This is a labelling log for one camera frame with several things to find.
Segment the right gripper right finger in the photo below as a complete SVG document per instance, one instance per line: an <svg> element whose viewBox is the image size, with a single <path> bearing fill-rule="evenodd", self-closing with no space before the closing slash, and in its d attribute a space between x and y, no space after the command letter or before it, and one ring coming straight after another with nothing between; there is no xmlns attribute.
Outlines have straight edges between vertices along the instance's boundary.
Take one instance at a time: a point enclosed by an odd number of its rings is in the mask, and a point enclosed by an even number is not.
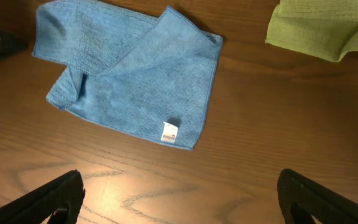
<svg viewBox="0 0 358 224"><path fill-rule="evenodd" d="M281 171L278 202L286 224L358 224L358 203L291 169Z"/></svg>

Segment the blue microfiber cloth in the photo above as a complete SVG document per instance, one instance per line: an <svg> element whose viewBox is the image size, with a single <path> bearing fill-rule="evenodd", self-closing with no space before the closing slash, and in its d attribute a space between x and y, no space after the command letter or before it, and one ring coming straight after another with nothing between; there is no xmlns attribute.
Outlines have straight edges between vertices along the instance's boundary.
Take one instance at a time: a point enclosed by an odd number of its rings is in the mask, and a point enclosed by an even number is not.
<svg viewBox="0 0 358 224"><path fill-rule="evenodd" d="M101 1L52 1L37 9L33 55L65 66L46 97L54 107L192 150L222 45L172 7L153 17Z"/></svg>

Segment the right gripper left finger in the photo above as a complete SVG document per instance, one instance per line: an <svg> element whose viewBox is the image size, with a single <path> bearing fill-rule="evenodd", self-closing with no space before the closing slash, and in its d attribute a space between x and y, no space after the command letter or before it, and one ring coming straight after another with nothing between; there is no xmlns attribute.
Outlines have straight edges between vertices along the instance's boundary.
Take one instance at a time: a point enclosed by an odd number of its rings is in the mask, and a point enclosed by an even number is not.
<svg viewBox="0 0 358 224"><path fill-rule="evenodd" d="M84 197L81 174L71 170L0 207L0 223L75 224Z"/></svg>

